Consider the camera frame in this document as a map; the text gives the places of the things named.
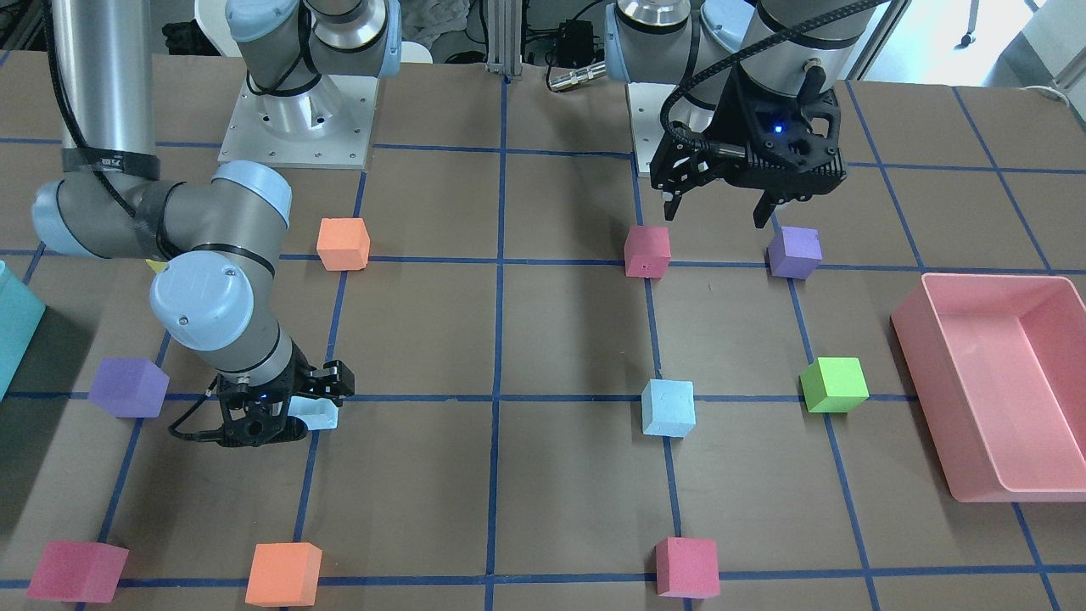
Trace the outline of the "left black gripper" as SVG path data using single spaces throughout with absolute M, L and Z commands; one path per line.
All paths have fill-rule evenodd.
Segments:
M 664 220 L 675 219 L 684 193 L 718 177 L 763 190 L 753 209 L 756 228 L 792 199 L 830 193 L 847 178 L 839 127 L 837 96 L 821 65 L 803 71 L 795 94 L 771 92 L 734 67 L 711 120 L 714 140 L 687 127 L 664 129 L 649 162 L 652 188 L 662 193 Z M 741 148 L 743 160 L 730 160 L 730 144 Z

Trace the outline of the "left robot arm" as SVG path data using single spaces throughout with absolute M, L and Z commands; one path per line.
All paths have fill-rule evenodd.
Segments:
M 681 200 L 723 181 L 761 196 L 757 228 L 780 206 L 847 178 L 835 85 L 874 1 L 616 1 L 605 10 L 604 62 L 628 86 L 635 158 Z

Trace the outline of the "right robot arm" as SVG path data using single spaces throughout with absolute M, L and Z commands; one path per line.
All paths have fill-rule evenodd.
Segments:
M 333 78 L 396 75 L 396 1 L 228 1 L 247 94 L 268 131 L 299 140 L 348 127 Z M 220 427 L 171 436 L 220 447 L 303 440 L 310 410 L 337 411 L 354 375 L 313 367 L 268 300 L 292 202 L 261 161 L 220 164 L 207 184 L 160 175 L 143 1 L 48 1 L 50 80 L 64 124 L 64 177 L 39 188 L 31 224 L 58 254 L 160 260 L 148 302 L 180 345 L 213 367 Z

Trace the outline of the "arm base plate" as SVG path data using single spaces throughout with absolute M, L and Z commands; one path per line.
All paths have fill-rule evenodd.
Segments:
M 656 82 L 628 82 L 627 99 L 630 112 L 630 128 L 635 143 L 635 158 L 640 177 L 649 177 L 651 161 L 662 140 L 662 124 L 659 115 L 662 101 L 675 89 L 674 85 Z M 672 120 L 683 120 L 694 131 L 703 131 L 711 119 L 714 109 L 699 109 L 683 99 L 671 110 Z
M 379 81 L 326 75 L 310 92 L 256 96 L 241 86 L 217 161 L 254 161 L 274 169 L 364 170 Z

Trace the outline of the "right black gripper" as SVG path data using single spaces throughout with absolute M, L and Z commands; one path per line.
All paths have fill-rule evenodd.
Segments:
M 345 400 L 355 395 L 355 375 L 345 362 L 332 360 L 312 368 L 296 345 L 285 369 L 261 385 L 244 385 L 225 373 L 216 378 L 220 399 L 222 427 L 215 442 L 220 447 L 260 447 L 275 442 L 304 440 L 310 427 L 288 408 L 305 374 L 305 395 L 310 398 Z

